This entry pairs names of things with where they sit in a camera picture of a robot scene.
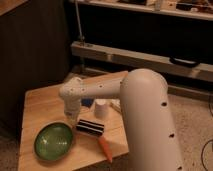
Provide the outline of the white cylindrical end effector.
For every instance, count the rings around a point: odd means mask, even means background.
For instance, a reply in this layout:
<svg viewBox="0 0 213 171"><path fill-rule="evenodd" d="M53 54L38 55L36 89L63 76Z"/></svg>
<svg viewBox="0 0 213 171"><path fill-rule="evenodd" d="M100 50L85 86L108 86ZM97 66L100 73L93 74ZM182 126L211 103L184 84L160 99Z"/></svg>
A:
<svg viewBox="0 0 213 171"><path fill-rule="evenodd" d="M80 113L80 106L66 106L64 113L71 126L75 126L77 123L78 115Z"/></svg>

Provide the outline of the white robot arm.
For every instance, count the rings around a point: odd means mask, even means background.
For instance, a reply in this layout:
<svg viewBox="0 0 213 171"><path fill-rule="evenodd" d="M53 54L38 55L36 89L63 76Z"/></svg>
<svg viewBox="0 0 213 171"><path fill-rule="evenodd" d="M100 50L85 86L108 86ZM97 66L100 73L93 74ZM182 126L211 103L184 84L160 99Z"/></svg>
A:
<svg viewBox="0 0 213 171"><path fill-rule="evenodd" d="M77 122L81 100L118 99L134 171L185 171L164 77L136 69L62 85L64 113Z"/></svg>

